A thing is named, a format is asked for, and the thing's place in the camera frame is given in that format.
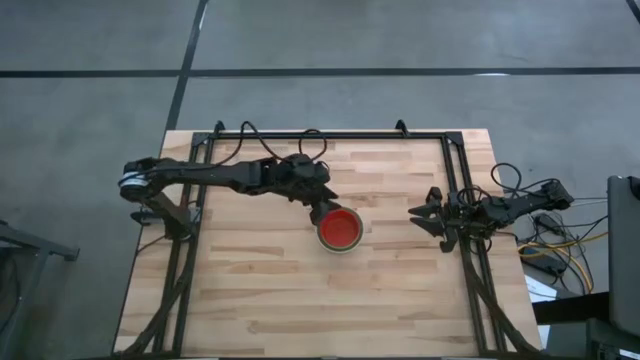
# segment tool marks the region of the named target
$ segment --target gray floor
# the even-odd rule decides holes
[[[0,70],[178,69],[197,1],[0,0]],[[623,0],[211,0],[194,68],[640,66]],[[639,175],[638,76],[192,79],[178,129],[489,128],[524,182],[604,196]],[[50,262],[27,359],[109,353],[139,229],[115,185],[156,155],[176,79],[0,79],[0,218],[81,247]],[[513,176],[502,173],[506,182]],[[563,213],[568,223],[606,207]],[[528,224],[517,232],[526,235]],[[606,242],[587,246],[608,289]],[[575,279],[568,282],[576,292]]]

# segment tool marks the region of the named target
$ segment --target white paper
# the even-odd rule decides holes
[[[540,281],[535,280],[529,276],[525,275],[524,278],[527,282],[527,289],[529,290],[529,299],[531,299],[532,303],[555,300],[556,294],[558,292],[554,288],[552,288],[551,286],[548,286],[547,284],[543,284]],[[544,348],[547,347],[550,330],[551,330],[550,325],[538,325],[538,333],[540,334],[540,341],[542,342],[542,346]]]

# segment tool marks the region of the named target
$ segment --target wooden tabletop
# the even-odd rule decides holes
[[[495,158],[487,130],[462,132],[473,183],[501,195],[489,176]],[[167,132],[162,157],[186,160],[192,133]],[[283,156],[298,151],[294,140],[268,143]],[[320,145],[305,141],[305,152],[315,154]],[[235,146],[216,141],[214,161]],[[267,156],[257,141],[245,141],[234,161]],[[338,202],[363,220],[359,247],[327,252],[300,203],[210,187],[183,356],[476,354],[459,249],[443,254],[441,239],[411,224],[407,213],[424,204],[431,186],[448,191],[439,141],[332,140],[322,160],[331,168],[328,186],[340,195]],[[178,202],[181,188],[165,193]],[[145,228],[140,246],[162,233],[162,226]],[[169,252],[170,242],[163,240],[137,257],[115,350],[126,348],[157,310]],[[539,347],[513,238],[494,237],[489,260],[498,302]],[[493,348],[486,311],[483,318]],[[167,339],[172,336],[170,326]]]

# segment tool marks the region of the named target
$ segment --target black metal frame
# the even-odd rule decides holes
[[[13,316],[9,320],[6,333],[4,334],[4,341],[2,341],[0,346],[0,359],[14,359],[18,339],[22,336],[22,329],[26,322],[27,312],[33,302],[33,297],[35,296],[35,291],[47,259],[50,255],[58,255],[66,261],[76,261],[80,249],[60,245],[39,236],[16,230],[3,221],[0,221],[0,241],[10,243],[16,246],[16,248],[31,250],[37,258],[26,284],[22,286],[20,297],[17,299],[18,304]]]
[[[454,146],[459,157],[460,161],[460,170],[462,173],[462,182],[465,187],[471,187],[471,173],[469,170],[469,164],[467,161],[466,151],[464,147],[464,140],[461,132],[411,132],[407,129],[406,125],[402,120],[399,120],[395,126],[396,131],[388,131],[388,132],[379,132],[379,131],[333,131],[333,132],[325,132],[322,135],[319,134],[306,134],[306,138],[310,139],[320,139],[321,136],[324,136],[327,139],[331,140],[340,140],[340,139],[411,139],[411,140],[438,140],[442,146],[443,159],[445,164],[445,171],[447,174],[447,182],[450,188],[450,191],[455,192],[458,191],[457,179],[455,177],[453,158],[451,155],[451,147]],[[216,140],[239,140],[240,134],[238,132],[223,132],[224,125],[222,122],[218,122],[215,127],[215,130],[211,133],[203,133],[196,132],[193,134],[191,150],[189,153],[189,161],[195,162],[198,158],[199,150],[202,146],[205,146],[204,153],[204,163],[210,163],[213,157],[213,149],[214,143]],[[299,133],[293,132],[264,132],[260,134],[263,139],[291,139],[296,140],[299,137]],[[256,135],[245,134],[244,138],[246,140],[257,139]],[[187,206],[190,202],[190,195],[192,191],[192,186],[184,185],[182,197],[180,204],[181,206]],[[202,209],[204,207],[204,199],[206,194],[206,186],[200,186],[197,192],[197,198],[195,200],[195,206],[198,209]],[[187,259],[185,261],[184,270],[181,275],[178,277],[176,281],[176,272],[177,272],[177,263],[178,258],[180,256],[180,248],[182,246],[181,242],[174,242],[171,248],[171,253],[169,255],[167,275],[165,278],[165,286],[162,296],[162,302],[160,305],[160,310],[154,318],[152,322],[154,323],[153,328],[149,332],[150,336],[153,336],[154,343],[152,347],[152,352],[150,353],[113,353],[111,358],[117,359],[146,359],[146,358],[178,358],[181,356],[182,342],[184,339],[184,330],[186,324],[187,317],[187,308],[189,305],[189,294],[191,289],[191,280],[193,277],[194,267],[195,267],[195,259],[196,259],[196,251],[198,245],[198,236],[200,231],[201,222],[199,219],[196,219],[195,223],[195,232],[192,239],[188,242],[188,250],[187,250]],[[480,355],[490,354],[491,356],[496,356],[496,354],[500,355],[508,355],[509,358],[513,358],[513,356],[519,356],[515,353],[507,353],[506,352],[506,342],[504,333],[497,321],[497,319],[492,318],[492,331],[494,334],[494,338],[496,339],[496,351],[492,351],[488,349],[487,339],[485,335],[484,326],[482,323],[482,313],[480,310],[480,302],[478,301],[478,293],[477,288],[474,287],[472,281],[470,279],[473,276],[477,276],[475,272],[475,268],[473,267],[471,261],[471,250],[470,250],[470,240],[469,239],[459,239],[458,241],[458,233],[455,230],[448,230],[447,237],[452,239],[453,241],[457,241],[460,244],[460,251],[462,254],[462,264],[465,274],[466,287],[469,295],[469,305],[471,309],[471,319],[474,330],[474,338],[476,341],[476,346]],[[495,288],[493,285],[493,278],[491,275],[491,268],[489,266],[489,259],[487,257],[486,248],[484,243],[478,243],[478,256],[480,259],[480,272],[482,283],[486,288],[487,294],[490,295],[491,299],[495,304]],[[173,307],[176,301],[179,300],[178,314],[176,317],[174,338],[171,346],[171,350],[164,350],[164,337],[167,326],[167,317],[169,314],[169,309]]]

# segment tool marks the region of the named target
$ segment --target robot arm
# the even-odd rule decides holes
[[[487,196],[468,204],[460,198],[464,193],[451,193],[442,205],[442,193],[432,187],[426,204],[409,209],[416,215],[410,220],[433,236],[444,236],[445,229],[457,229],[462,235],[488,239],[498,230],[513,224],[520,216],[536,210],[564,210],[571,206],[573,197],[557,180],[543,184],[538,191],[515,198]],[[451,242],[440,243],[443,252],[453,250]]]
[[[278,194],[310,205],[311,223],[317,225],[329,211],[340,208],[331,201],[338,195],[325,185],[329,180],[329,170],[322,162],[313,162],[305,154],[293,154],[283,161],[265,158],[233,165],[145,158],[127,163],[118,184],[123,198],[143,204],[162,217],[168,238],[182,240],[191,236],[190,213],[162,193],[166,186],[222,186],[249,196]]]

